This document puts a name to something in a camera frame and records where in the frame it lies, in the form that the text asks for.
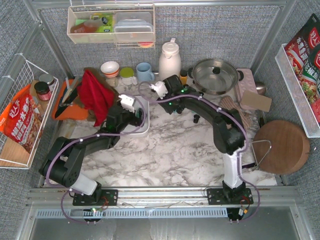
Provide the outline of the pink striped cloth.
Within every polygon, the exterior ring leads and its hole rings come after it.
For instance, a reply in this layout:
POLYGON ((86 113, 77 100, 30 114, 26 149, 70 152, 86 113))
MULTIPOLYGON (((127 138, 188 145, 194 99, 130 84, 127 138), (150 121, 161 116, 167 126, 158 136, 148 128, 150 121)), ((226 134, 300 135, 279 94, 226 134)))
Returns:
POLYGON ((239 112, 243 127, 246 131, 252 126, 252 121, 249 115, 247 113, 244 113, 229 95, 224 96, 219 103, 220 106, 224 109, 227 109, 229 111, 235 109, 239 112))

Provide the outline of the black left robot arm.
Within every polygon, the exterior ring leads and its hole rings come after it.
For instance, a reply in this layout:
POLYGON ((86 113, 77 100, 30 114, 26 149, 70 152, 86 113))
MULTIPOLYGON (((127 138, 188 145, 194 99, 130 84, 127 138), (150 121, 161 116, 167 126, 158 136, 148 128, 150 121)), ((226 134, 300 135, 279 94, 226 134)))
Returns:
POLYGON ((145 123, 147 114, 143 107, 130 112, 121 106, 113 106, 99 130, 85 137, 68 139, 58 137, 49 150, 39 173, 47 180, 75 190, 84 195, 94 195, 98 182, 81 173, 83 160, 92 153, 113 148, 121 136, 136 132, 145 123), (130 132, 124 129, 132 125, 130 132))

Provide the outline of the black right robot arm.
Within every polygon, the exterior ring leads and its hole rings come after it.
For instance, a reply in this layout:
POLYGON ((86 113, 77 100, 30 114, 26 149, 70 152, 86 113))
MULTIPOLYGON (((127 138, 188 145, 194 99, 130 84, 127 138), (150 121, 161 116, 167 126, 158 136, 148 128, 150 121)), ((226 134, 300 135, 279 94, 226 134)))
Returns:
POLYGON ((155 84, 161 107, 166 113, 181 113, 191 110, 208 121, 213 127, 213 142, 223 154, 223 193, 231 199, 245 191, 242 179, 241 154, 246 147, 246 134, 240 113, 236 109, 221 108, 193 87, 183 85, 177 75, 172 75, 155 84))

